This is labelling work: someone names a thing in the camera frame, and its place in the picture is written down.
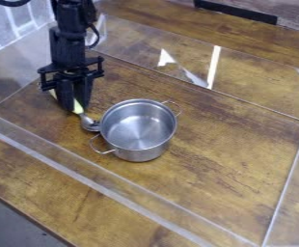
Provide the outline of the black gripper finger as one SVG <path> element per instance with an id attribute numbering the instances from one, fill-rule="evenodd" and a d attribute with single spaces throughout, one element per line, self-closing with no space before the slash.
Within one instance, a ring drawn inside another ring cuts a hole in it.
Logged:
<path id="1" fill-rule="evenodd" d="M 75 98 L 87 109 L 91 103 L 94 89 L 94 79 L 91 77 L 79 77 L 74 82 Z"/>
<path id="2" fill-rule="evenodd" d="M 56 82 L 56 99 L 67 111 L 74 110 L 74 86 L 72 82 L 67 79 Z"/>

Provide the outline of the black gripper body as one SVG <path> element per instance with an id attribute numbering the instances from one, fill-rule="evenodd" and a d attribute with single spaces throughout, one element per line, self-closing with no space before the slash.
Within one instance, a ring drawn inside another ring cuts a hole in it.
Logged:
<path id="1" fill-rule="evenodd" d="M 64 37 L 54 27 L 50 30 L 52 62 L 38 69 L 43 91 L 90 91 L 94 80 L 104 75 L 104 59 L 88 58 L 86 37 Z"/>

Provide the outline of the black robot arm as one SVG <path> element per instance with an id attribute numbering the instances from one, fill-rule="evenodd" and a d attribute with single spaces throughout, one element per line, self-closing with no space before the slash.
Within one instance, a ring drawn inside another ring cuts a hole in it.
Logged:
<path id="1" fill-rule="evenodd" d="M 75 109 L 74 100 L 88 108 L 94 80 L 104 75 L 102 56 L 87 57 L 99 43 L 92 0 L 52 0 L 56 26 L 50 29 L 52 62 L 38 69 L 40 89 L 54 90 L 59 105 Z"/>

